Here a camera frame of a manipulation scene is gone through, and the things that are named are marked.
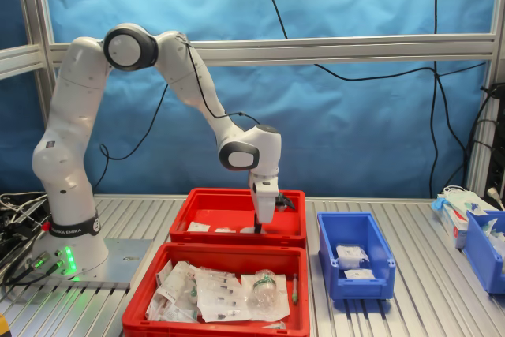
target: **aluminum frame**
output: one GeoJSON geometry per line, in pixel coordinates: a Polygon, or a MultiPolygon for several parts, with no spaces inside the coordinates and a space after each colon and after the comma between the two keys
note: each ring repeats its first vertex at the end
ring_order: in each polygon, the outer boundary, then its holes
{"type": "MultiPolygon", "coordinates": [[[[44,122],[56,83],[54,68],[69,44],[54,43],[47,0],[21,0],[26,47],[0,51],[0,79],[34,71],[44,122]]],[[[495,0],[491,33],[362,36],[314,39],[201,41],[194,45],[209,66],[308,65],[314,63],[488,60],[485,86],[505,80],[503,14],[505,0],[495,0]]],[[[484,117],[496,120],[498,102],[489,102],[484,117]]],[[[494,125],[481,123],[476,134],[492,144],[494,125]]],[[[490,152],[473,150],[468,186],[484,194],[490,152]]]]}

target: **plastic cap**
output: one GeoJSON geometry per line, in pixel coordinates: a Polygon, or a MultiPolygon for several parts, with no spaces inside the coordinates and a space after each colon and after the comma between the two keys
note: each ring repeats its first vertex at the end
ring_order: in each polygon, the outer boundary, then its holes
{"type": "Polygon", "coordinates": [[[44,232],[48,232],[51,228],[51,223],[49,221],[46,221],[44,224],[42,224],[41,228],[44,232]]]}

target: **red plastic bin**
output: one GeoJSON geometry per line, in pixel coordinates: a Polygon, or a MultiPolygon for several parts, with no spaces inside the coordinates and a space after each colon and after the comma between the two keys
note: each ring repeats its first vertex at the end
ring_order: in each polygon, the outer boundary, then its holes
{"type": "Polygon", "coordinates": [[[270,245],[305,248],[305,195],[302,191],[281,190],[293,201],[294,209],[275,209],[266,234],[239,233],[254,225],[254,205],[248,189],[193,189],[170,228],[170,240],[198,244],[270,245]],[[208,232],[188,232],[194,221],[210,225],[208,232]],[[228,227],[236,233],[215,232],[228,227]]]}
{"type": "Polygon", "coordinates": [[[232,246],[168,243],[162,245],[123,313],[122,323],[125,337],[262,337],[288,335],[309,337],[309,289],[307,287],[307,258],[304,249],[275,246],[232,246]],[[262,328],[273,324],[263,321],[236,321],[231,323],[187,324],[145,320],[145,312],[156,290],[155,274],[172,260],[180,260],[199,267],[253,274],[264,268],[275,274],[285,274],[290,302],[290,315],[282,319],[286,329],[262,328]],[[293,274],[298,278],[298,303],[293,304],[293,274]]]}

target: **blue plastic bin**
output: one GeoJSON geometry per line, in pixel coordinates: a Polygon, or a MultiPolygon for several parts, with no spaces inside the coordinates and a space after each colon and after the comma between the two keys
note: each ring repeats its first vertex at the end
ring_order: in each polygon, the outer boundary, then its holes
{"type": "Polygon", "coordinates": [[[324,283],[330,297],[336,299],[390,299],[395,285],[395,259],[371,213],[317,214],[320,225],[319,259],[324,283]],[[370,262],[360,268],[372,269],[375,279],[347,279],[339,270],[337,245],[359,245],[370,262]]]}
{"type": "Polygon", "coordinates": [[[482,231],[488,221],[496,220],[493,229],[505,232],[505,212],[486,211],[486,216],[468,215],[468,231],[463,251],[472,265],[473,271],[481,281],[484,289],[490,294],[505,294],[505,275],[502,274],[503,259],[482,231]]]}

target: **silver plate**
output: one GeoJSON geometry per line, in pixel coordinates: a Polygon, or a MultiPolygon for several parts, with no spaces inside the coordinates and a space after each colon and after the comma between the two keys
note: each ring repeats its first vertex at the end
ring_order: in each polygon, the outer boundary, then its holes
{"type": "Polygon", "coordinates": [[[50,286],[78,286],[103,289],[129,289],[139,267],[148,255],[152,240],[104,238],[109,256],[97,268],[80,273],[72,280],[49,279],[50,286]]]}

